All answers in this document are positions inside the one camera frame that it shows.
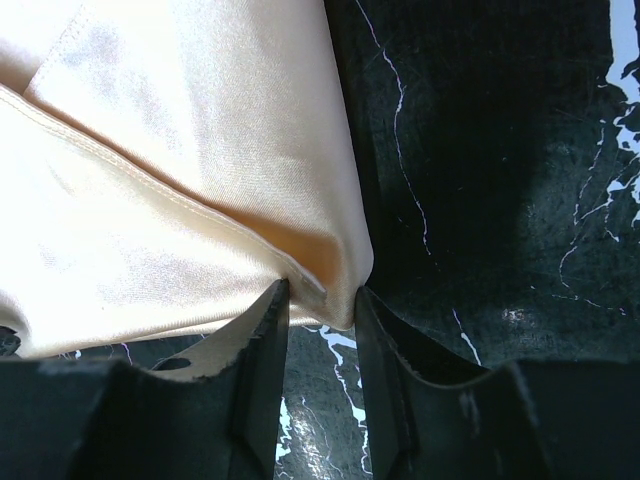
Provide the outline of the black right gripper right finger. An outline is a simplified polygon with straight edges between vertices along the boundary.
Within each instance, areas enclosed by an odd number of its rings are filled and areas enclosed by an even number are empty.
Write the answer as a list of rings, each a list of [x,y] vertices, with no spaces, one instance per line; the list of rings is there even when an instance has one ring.
[[[355,333],[375,478],[504,478],[486,392],[501,370],[455,354],[367,287],[356,294]]]

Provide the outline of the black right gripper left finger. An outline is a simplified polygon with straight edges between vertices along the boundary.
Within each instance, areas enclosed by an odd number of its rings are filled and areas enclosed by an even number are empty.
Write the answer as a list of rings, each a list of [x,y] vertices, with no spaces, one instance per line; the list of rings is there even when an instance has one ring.
[[[217,332],[138,373],[126,478],[272,478],[288,327],[289,283],[278,280]]]

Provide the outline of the peach satin napkin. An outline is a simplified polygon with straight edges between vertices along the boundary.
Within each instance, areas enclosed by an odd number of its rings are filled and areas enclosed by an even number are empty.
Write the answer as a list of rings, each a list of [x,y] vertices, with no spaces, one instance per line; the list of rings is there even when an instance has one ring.
[[[320,1],[1,5],[1,323],[24,359],[354,320],[373,250]]]

